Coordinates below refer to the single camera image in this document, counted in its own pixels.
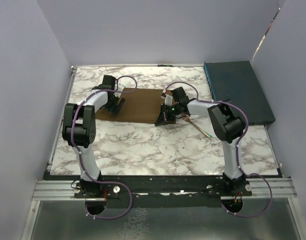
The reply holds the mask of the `brown cloth napkin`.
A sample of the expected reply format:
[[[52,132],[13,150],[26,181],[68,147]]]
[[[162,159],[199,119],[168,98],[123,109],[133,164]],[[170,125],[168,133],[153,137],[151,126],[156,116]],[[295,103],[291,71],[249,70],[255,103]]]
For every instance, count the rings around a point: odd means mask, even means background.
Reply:
[[[160,114],[162,89],[138,88],[131,93],[121,95],[125,99],[123,106],[117,116],[106,109],[96,112],[96,119],[111,122],[154,124]]]

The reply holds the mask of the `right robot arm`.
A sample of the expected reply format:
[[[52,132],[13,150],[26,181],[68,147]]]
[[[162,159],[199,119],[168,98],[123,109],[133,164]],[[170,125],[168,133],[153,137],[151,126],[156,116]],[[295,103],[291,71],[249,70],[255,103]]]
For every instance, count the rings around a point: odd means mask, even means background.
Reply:
[[[182,87],[167,94],[163,90],[160,114],[155,126],[165,125],[180,115],[209,117],[216,137],[221,141],[224,153],[222,189],[227,195],[235,195],[245,183],[240,166],[240,140],[248,128],[247,119],[236,106],[225,101],[206,101],[189,98]]]

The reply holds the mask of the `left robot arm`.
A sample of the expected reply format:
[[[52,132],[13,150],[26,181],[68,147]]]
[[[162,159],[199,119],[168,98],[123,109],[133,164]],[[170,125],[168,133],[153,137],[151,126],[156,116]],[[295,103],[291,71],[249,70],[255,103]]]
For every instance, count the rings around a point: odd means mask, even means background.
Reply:
[[[117,116],[125,102],[121,97],[124,87],[118,79],[105,75],[100,85],[80,103],[65,105],[62,137],[72,147],[81,171],[79,184],[75,189],[84,196],[101,197],[105,188],[101,181],[101,171],[96,164],[93,142],[96,138],[96,112],[104,109]]]

